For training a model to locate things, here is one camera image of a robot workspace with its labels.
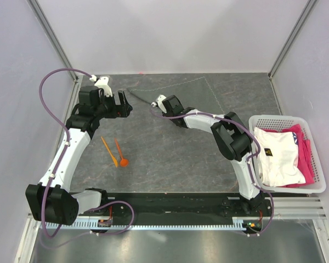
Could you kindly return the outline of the grey cloth napkin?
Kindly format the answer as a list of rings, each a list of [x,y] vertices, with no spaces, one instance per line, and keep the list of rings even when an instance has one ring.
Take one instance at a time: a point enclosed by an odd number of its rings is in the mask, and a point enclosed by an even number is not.
[[[150,113],[150,104],[159,95],[175,95],[185,108],[193,107],[216,114],[225,113],[218,92],[205,75],[131,75],[123,84],[135,102],[134,115],[146,121],[155,118]]]

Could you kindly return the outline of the orange plastic spoon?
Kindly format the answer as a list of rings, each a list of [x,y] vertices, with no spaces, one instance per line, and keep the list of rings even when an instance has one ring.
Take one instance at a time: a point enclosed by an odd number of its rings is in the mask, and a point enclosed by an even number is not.
[[[116,144],[116,147],[117,147],[118,153],[119,153],[119,155],[120,155],[120,166],[121,166],[121,167],[126,167],[126,166],[128,166],[128,165],[129,165],[129,160],[126,159],[126,158],[124,158],[123,153],[122,153],[121,148],[120,148],[120,145],[119,145],[119,143],[118,143],[118,141],[117,141],[116,138],[115,138],[115,144]]]

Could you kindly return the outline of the orange plastic knife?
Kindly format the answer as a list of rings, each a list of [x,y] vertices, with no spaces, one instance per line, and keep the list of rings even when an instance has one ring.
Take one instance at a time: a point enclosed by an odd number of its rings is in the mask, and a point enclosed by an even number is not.
[[[111,159],[112,159],[115,167],[118,167],[118,161],[117,161],[116,157],[112,154],[112,152],[111,152],[111,150],[110,150],[110,148],[109,148],[108,144],[106,143],[106,141],[105,141],[105,139],[104,139],[103,136],[101,136],[101,140],[102,140],[102,142],[103,142],[106,150],[108,151],[108,153],[109,153],[109,155],[110,155],[110,157],[111,157]]]

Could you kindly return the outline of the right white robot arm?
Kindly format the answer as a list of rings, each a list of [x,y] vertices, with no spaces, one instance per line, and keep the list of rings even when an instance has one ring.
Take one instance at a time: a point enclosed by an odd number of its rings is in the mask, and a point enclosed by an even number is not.
[[[162,111],[164,118],[181,128],[198,129],[213,135],[220,153],[233,166],[239,185],[241,211],[248,216],[254,215],[264,199],[252,167],[252,142],[255,139],[239,117],[233,112],[214,115],[192,107],[184,108],[175,95],[159,95],[152,105]]]

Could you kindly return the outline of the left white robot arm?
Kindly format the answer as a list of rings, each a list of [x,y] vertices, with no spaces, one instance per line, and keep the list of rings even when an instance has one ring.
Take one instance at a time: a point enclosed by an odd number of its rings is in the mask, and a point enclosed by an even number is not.
[[[119,103],[95,85],[84,86],[78,103],[67,119],[63,141],[47,172],[39,183],[29,184],[25,196],[33,218],[45,223],[72,225],[77,216],[93,211],[105,215],[109,211],[107,192],[87,188],[70,191],[71,181],[82,153],[89,145],[102,119],[126,118],[132,111],[124,91],[118,91]]]

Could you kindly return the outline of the white cloth in basket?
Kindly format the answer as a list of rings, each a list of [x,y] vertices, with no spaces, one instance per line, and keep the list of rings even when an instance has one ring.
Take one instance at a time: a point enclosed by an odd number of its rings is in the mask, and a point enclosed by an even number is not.
[[[258,165],[264,185],[284,187],[306,183],[304,175],[298,169],[299,147],[296,133],[276,133],[256,127],[254,137],[260,145]]]

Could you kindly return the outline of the white plastic basket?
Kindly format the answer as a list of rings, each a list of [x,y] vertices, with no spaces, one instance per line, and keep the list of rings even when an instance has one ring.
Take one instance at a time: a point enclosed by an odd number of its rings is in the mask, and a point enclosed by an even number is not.
[[[317,155],[316,147],[313,142],[313,137],[307,122],[299,117],[292,116],[278,116],[278,115],[254,115],[249,119],[249,130],[251,134],[254,135],[254,129],[256,127],[265,130],[266,132],[276,132],[282,133],[283,129],[288,129],[293,125],[299,124],[301,126],[302,132],[305,135],[305,138],[310,140],[311,146],[311,165],[313,167],[313,172],[315,175],[315,182],[311,185],[305,185],[298,188],[287,188],[287,187],[270,187],[262,183],[261,172],[259,171],[258,165],[258,155],[260,154],[260,145],[259,142],[253,144],[253,165],[254,172],[256,174],[257,184],[267,190],[274,192],[283,192],[283,193],[297,193],[297,194],[312,194],[312,193],[322,193],[326,188],[324,174],[321,168],[320,160]]]

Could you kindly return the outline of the pink cloth in basket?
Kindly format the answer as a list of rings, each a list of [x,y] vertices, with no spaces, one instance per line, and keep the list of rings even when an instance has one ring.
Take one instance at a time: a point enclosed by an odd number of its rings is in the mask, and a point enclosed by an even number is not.
[[[298,166],[297,168],[303,174],[305,178],[305,183],[303,184],[291,184],[286,185],[287,188],[298,188],[305,185],[311,185],[315,182],[315,175],[313,172],[313,167],[311,165],[311,146],[310,140],[305,138],[302,132],[301,126],[299,124],[293,125],[288,129],[283,129],[285,132],[293,132],[296,135],[297,145],[298,145]]]

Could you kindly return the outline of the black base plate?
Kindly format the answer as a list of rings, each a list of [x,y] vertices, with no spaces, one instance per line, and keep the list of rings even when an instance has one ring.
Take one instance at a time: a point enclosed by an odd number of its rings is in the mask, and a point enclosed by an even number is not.
[[[136,215],[140,213],[196,213],[232,217],[263,217],[272,214],[270,199],[261,193],[251,201],[238,193],[109,193],[102,204],[112,201],[128,202]]]

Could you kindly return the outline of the left aluminium frame post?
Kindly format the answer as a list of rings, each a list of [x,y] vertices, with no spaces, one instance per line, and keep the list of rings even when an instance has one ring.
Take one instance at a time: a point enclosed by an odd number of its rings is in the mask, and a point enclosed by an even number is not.
[[[48,18],[46,17],[42,7],[40,6],[37,0],[27,0],[27,3],[31,7],[33,13],[35,14],[37,20],[41,24],[45,34],[47,35],[51,45],[56,51],[59,59],[63,63],[64,67],[72,68],[72,64],[70,63],[61,43],[59,42]]]

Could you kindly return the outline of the aluminium frame post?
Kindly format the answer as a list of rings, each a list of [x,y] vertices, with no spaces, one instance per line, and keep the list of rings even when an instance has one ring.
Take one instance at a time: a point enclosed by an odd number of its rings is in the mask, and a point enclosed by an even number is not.
[[[48,18],[46,17],[42,7],[40,6],[37,0],[27,0],[27,3],[31,7],[33,13],[35,14],[37,20],[41,24],[45,34],[47,35],[51,45],[56,51],[59,59],[63,63],[64,67],[72,68],[72,64],[70,63],[61,43],[59,42]]]
[[[312,13],[317,3],[318,0],[308,0],[306,2],[303,10],[301,11],[301,14],[299,15],[296,23],[294,24],[290,34],[288,35],[284,45],[282,46],[282,49],[280,50],[275,62],[273,63],[268,73],[268,77],[270,80],[272,80],[273,77],[276,75],[278,69],[280,68],[282,62],[286,58],[290,49],[292,48],[294,42],[296,41],[298,35],[300,34],[303,26],[305,25],[308,17]]]

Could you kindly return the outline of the right aluminium frame post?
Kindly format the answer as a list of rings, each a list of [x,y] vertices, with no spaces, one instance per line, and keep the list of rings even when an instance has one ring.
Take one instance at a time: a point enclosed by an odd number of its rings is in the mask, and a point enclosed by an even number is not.
[[[268,77],[270,80],[272,80],[273,77],[276,75],[278,69],[280,68],[282,62],[286,58],[290,49],[292,48],[294,42],[296,41],[298,35],[300,34],[303,26],[305,25],[308,17],[312,13],[317,3],[318,0],[308,0],[306,2],[303,10],[301,11],[301,14],[299,15],[296,23],[294,24],[290,34],[288,35],[284,45],[282,46],[282,49],[280,50],[275,62],[273,63],[268,73]]]

